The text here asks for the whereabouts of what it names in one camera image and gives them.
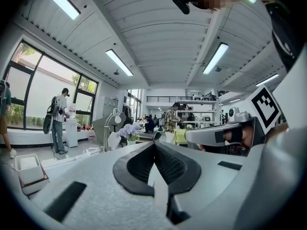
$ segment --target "vase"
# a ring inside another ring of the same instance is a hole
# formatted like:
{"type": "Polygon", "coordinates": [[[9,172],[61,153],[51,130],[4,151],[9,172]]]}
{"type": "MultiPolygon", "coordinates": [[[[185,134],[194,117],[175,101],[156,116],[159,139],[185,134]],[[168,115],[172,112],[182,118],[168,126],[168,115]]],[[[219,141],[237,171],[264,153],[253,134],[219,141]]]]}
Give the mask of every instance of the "vase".
{"type": "Polygon", "coordinates": [[[127,140],[127,145],[128,146],[131,146],[131,145],[135,145],[136,141],[129,141],[127,140]]]}

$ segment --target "white sneaker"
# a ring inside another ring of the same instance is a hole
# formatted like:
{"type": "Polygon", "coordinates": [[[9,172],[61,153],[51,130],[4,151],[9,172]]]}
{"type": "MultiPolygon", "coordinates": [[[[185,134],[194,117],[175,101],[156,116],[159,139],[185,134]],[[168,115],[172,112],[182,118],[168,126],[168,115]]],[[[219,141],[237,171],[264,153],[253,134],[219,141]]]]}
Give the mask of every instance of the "white sneaker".
{"type": "Polygon", "coordinates": [[[12,148],[12,150],[10,151],[10,158],[13,159],[15,158],[16,155],[17,155],[17,152],[14,150],[14,148],[12,148]]]}

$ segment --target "balcony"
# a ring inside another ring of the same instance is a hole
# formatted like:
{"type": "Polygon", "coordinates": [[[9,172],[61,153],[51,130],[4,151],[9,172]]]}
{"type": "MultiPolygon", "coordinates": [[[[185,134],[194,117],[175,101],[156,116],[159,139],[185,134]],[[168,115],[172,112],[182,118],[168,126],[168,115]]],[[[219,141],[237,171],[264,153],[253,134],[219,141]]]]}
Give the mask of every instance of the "balcony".
{"type": "Polygon", "coordinates": [[[178,100],[191,101],[192,97],[187,96],[147,96],[147,102],[169,102],[174,103],[178,100]]]}

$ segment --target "yellow tablecloth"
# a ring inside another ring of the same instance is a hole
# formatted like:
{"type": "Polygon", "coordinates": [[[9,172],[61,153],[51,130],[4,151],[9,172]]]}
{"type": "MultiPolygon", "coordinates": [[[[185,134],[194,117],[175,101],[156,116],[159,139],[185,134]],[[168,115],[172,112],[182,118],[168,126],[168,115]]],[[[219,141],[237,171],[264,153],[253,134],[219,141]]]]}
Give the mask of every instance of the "yellow tablecloth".
{"type": "Polygon", "coordinates": [[[174,130],[174,145],[177,145],[180,142],[187,142],[187,140],[184,137],[186,131],[187,131],[186,129],[180,129],[180,128],[176,128],[174,130]]]}

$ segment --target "brown shorts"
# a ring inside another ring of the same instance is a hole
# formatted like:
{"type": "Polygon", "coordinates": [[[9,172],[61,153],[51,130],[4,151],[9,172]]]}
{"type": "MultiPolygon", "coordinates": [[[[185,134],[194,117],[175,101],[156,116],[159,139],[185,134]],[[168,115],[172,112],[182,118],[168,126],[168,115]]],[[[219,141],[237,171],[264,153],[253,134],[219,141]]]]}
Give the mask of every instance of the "brown shorts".
{"type": "Polygon", "coordinates": [[[1,114],[0,115],[0,135],[5,135],[8,132],[8,127],[6,124],[6,117],[1,114]]]}

